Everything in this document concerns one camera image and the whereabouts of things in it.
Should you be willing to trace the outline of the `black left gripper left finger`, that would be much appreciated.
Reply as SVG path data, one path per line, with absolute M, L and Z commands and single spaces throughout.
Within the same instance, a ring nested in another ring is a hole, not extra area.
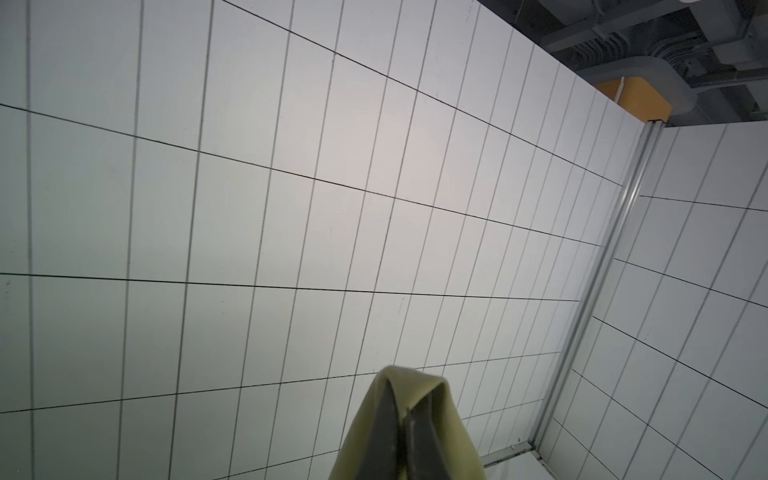
M 384 383 L 366 446 L 356 472 L 362 480 L 393 480 L 398 476 L 399 419 L 391 385 Z

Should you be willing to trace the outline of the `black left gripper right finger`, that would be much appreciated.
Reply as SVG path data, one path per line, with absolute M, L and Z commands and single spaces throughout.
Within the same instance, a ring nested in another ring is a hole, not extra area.
M 407 475 L 411 480 L 449 480 L 450 475 L 429 407 L 407 416 Z

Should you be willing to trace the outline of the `olive green skirt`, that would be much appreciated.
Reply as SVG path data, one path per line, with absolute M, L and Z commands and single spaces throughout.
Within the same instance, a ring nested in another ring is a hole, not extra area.
M 352 420 L 329 477 L 357 479 L 374 412 L 388 382 L 394 393 L 399 419 L 398 476 L 407 475 L 407 416 L 429 407 L 450 479 L 484 479 L 485 468 L 454 404 L 447 379 L 411 368 L 390 365 L 374 378 Z

